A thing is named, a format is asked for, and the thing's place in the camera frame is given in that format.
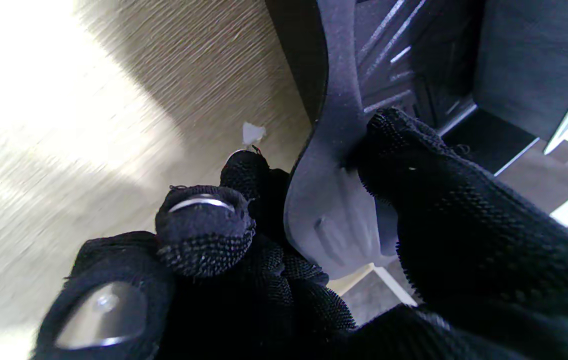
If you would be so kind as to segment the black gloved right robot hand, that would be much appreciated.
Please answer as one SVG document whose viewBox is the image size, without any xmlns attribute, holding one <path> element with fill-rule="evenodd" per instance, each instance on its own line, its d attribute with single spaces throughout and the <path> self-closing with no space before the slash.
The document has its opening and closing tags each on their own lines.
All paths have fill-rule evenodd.
<svg viewBox="0 0 568 360">
<path fill-rule="evenodd" d="M 286 243 L 287 173 L 258 150 L 219 186 L 173 186 L 156 233 L 90 239 L 33 360 L 568 360 L 568 229 L 447 146 L 376 112 L 353 155 L 398 213 L 417 306 L 358 326 L 328 275 Z"/>
</svg>

